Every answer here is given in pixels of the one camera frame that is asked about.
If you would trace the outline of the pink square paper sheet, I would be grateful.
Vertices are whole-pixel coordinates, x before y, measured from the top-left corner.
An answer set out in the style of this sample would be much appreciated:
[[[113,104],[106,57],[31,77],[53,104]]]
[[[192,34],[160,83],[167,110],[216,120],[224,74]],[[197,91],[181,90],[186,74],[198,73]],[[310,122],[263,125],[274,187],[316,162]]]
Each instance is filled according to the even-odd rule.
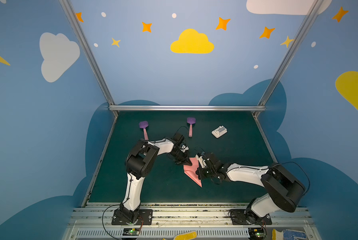
[[[183,170],[184,173],[190,178],[192,179],[198,186],[200,186],[202,188],[202,183],[201,183],[201,179],[199,179],[198,174],[196,173],[196,171],[199,168],[199,161],[197,158],[189,158],[190,162],[191,162],[191,166],[189,165],[184,165],[183,166]]]

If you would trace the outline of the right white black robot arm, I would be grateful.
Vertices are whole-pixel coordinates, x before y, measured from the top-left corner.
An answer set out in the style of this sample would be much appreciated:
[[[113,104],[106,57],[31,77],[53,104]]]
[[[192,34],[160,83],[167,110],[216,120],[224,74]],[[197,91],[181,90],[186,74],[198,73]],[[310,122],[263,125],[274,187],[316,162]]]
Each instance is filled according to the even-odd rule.
[[[279,163],[256,167],[223,164],[214,154],[198,153],[195,158],[198,160],[195,176],[199,180],[210,178],[220,182],[244,182],[266,190],[266,194],[253,199],[242,214],[236,214],[248,225],[256,224],[279,210],[293,213],[307,192],[304,184]]]

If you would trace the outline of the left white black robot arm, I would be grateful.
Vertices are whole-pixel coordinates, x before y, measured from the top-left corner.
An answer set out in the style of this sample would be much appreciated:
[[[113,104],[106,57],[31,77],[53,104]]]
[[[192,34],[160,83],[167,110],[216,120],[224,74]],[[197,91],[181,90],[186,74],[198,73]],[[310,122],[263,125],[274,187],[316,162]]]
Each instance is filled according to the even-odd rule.
[[[173,157],[176,165],[192,166],[189,148],[180,133],[159,141],[138,140],[126,160],[128,184],[125,198],[116,213],[118,219],[131,225],[138,221],[144,180],[151,172],[157,156],[162,154]]]

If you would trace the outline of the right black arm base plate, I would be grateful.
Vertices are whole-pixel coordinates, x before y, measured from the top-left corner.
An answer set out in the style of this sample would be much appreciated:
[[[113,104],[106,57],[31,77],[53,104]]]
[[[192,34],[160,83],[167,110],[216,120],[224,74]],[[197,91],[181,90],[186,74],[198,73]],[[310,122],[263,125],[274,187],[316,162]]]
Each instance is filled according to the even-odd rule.
[[[228,216],[234,225],[272,225],[269,214],[264,217],[259,217],[251,210],[231,209],[228,212]]]

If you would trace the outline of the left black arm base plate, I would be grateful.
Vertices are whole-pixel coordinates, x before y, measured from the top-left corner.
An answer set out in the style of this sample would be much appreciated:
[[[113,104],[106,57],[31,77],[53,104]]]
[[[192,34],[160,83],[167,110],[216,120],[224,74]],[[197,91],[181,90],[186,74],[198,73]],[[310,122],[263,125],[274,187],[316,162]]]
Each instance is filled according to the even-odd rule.
[[[111,225],[151,225],[154,211],[152,209],[142,209],[137,211],[137,214],[131,214],[132,218],[128,219],[127,214],[123,213],[120,209],[115,210]]]

